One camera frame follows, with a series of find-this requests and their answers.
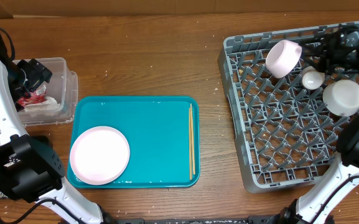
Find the red snack wrapper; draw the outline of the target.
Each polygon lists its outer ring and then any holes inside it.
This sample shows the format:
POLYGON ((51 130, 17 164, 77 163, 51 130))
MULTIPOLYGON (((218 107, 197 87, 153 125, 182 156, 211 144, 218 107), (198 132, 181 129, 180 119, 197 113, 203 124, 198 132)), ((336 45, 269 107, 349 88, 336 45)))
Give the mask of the red snack wrapper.
POLYGON ((15 104, 26 107, 37 103, 43 103, 46 100, 46 89, 46 85, 41 85, 35 91, 31 92, 29 96, 19 98, 15 104))

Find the white napkin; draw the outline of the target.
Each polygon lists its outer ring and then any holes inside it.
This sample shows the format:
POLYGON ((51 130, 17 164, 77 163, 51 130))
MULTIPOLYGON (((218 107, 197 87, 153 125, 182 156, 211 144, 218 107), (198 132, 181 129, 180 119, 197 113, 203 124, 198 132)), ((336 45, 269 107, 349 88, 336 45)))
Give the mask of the white napkin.
POLYGON ((60 108, 60 103, 49 96, 45 97, 45 101, 41 103, 31 104, 24 107, 24 111, 26 113, 36 112, 36 111, 44 111, 44 110, 56 110, 60 108))

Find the white upturned cup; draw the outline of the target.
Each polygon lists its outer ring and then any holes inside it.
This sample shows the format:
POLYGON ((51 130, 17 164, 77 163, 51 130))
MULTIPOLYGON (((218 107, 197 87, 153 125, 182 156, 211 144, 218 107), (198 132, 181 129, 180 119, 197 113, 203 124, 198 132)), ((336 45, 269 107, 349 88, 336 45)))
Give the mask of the white upturned cup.
POLYGON ((309 66, 302 70, 302 86, 308 90, 319 88, 325 80, 325 74, 309 66))

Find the pale green bowl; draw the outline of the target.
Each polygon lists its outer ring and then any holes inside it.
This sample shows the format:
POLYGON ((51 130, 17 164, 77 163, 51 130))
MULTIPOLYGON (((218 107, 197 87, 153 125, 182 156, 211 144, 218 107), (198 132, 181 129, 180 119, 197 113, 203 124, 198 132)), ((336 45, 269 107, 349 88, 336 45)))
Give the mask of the pale green bowl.
POLYGON ((337 116, 351 116, 359 109, 359 84, 339 80, 328 85, 323 92, 326 108, 337 116))

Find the small white plate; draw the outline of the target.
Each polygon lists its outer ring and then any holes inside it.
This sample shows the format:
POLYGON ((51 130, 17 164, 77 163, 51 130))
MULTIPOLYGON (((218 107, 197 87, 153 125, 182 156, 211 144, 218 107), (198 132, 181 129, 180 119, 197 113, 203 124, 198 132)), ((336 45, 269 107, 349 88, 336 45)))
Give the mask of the small white plate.
POLYGON ((289 40, 281 40, 269 51, 266 68, 276 78, 285 77, 297 65, 302 47, 289 40))

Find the large pink plate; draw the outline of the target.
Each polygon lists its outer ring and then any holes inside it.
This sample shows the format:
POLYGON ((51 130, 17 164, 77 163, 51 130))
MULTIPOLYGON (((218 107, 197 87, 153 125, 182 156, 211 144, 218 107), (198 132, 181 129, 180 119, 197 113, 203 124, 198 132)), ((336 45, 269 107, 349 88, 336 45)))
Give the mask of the large pink plate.
POLYGON ((112 127, 97 126, 83 132, 70 150, 70 166, 82 182, 104 185, 127 168, 130 147, 125 136, 112 127))

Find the wooden chopstick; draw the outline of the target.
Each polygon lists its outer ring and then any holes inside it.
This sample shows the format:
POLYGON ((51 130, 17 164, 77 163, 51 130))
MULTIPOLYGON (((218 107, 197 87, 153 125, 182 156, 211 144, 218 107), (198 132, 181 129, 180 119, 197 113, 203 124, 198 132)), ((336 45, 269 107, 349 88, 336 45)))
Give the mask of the wooden chopstick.
POLYGON ((192 180, 192 119, 191 107, 189 107, 189 180, 192 180))
POLYGON ((194 126, 193 126, 193 106, 190 104, 190 137, 192 150, 192 175, 195 175, 195 141, 194 141, 194 126))

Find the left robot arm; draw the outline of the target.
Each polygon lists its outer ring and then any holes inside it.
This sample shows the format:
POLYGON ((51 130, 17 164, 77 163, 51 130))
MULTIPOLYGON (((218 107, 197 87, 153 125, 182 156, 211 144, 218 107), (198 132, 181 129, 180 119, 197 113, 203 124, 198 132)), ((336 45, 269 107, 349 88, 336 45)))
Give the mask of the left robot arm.
POLYGON ((32 137, 23 127, 17 114, 23 107, 18 101, 49 82, 52 72, 34 58, 14 63, 15 50, 6 48, 3 32, 0 28, 0 192, 11 200, 33 204, 15 222, 42 205, 67 223, 114 223, 108 212, 67 180, 48 138, 32 137))

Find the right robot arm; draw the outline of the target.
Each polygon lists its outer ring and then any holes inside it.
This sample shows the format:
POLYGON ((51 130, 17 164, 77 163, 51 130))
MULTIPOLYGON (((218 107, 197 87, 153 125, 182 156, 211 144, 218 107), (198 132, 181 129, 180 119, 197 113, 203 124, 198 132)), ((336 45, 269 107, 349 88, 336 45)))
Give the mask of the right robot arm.
POLYGON ((336 158, 305 195, 268 223, 333 223, 330 213, 359 185, 359 115, 340 133, 336 158))

